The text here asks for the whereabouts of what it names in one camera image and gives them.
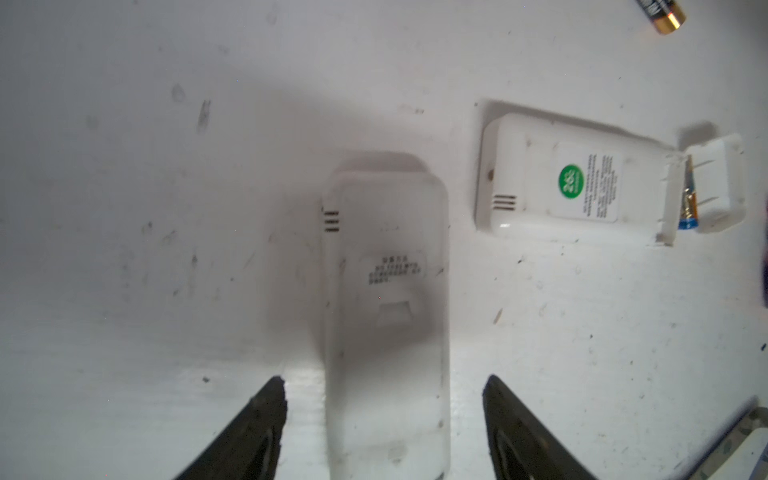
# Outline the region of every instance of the white table surface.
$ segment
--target white table surface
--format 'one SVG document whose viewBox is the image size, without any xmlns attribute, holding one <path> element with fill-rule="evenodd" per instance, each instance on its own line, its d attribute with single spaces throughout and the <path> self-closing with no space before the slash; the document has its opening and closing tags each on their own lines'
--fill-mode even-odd
<svg viewBox="0 0 768 480">
<path fill-rule="evenodd" d="M 681 6 L 662 37 L 632 0 L 3 2 L 0 477 L 172 478 L 279 374 L 278 478 L 326 478 L 319 192 L 392 151 L 450 195 L 449 478 L 492 478 L 491 373 L 598 478 L 676 478 L 768 400 L 768 2 Z M 504 104 L 741 133 L 747 218 L 658 250 L 479 233 Z"/>
</svg>

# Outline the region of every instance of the stain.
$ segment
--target stain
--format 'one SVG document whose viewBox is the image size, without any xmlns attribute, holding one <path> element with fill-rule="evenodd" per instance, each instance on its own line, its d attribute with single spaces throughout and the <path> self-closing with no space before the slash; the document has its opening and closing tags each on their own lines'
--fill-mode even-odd
<svg viewBox="0 0 768 480">
<path fill-rule="evenodd" d="M 210 100 L 203 100 L 203 105 L 200 107 L 200 116 L 197 118 L 197 133 L 204 134 L 208 129 L 208 121 L 210 120 Z"/>
<path fill-rule="evenodd" d="M 168 245 L 171 245 L 173 242 L 176 241 L 177 236 L 178 235 L 176 233 L 176 230 L 171 230 L 168 235 L 163 237 L 163 240 L 160 240 L 160 245 L 163 245 L 165 247 L 167 247 Z"/>
<path fill-rule="evenodd" d="M 253 262 L 253 258 L 256 256 L 256 251 L 254 250 L 252 254 L 250 254 L 250 257 L 248 257 L 248 260 L 245 261 L 243 264 L 243 270 L 248 268 L 251 262 Z"/>
<path fill-rule="evenodd" d="M 171 87 L 170 97 L 173 98 L 174 101 L 178 104 L 184 100 L 187 100 L 187 94 L 184 93 L 184 89 L 179 84 L 175 84 L 173 87 Z"/>
<path fill-rule="evenodd" d="M 401 114 L 411 114 L 411 115 L 423 115 L 424 109 L 423 108 L 417 108 L 413 107 L 412 105 L 408 104 L 400 104 L 397 107 L 398 113 Z"/>
<path fill-rule="evenodd" d="M 85 115 L 85 126 L 90 131 L 98 130 L 98 117 L 94 115 Z"/>
<path fill-rule="evenodd" d="M 389 452 L 387 453 L 387 458 L 393 464 L 399 465 L 400 462 L 402 462 L 402 460 L 406 457 L 407 454 L 408 454 L 408 449 L 406 448 L 405 444 L 400 442 L 389 449 Z"/>
<path fill-rule="evenodd" d="M 270 7 L 270 10 L 267 12 L 266 17 L 264 17 L 264 20 L 266 20 L 266 24 L 270 27 L 273 27 L 277 24 L 277 19 L 280 16 L 280 6 L 277 3 L 273 3 Z"/>
</svg>

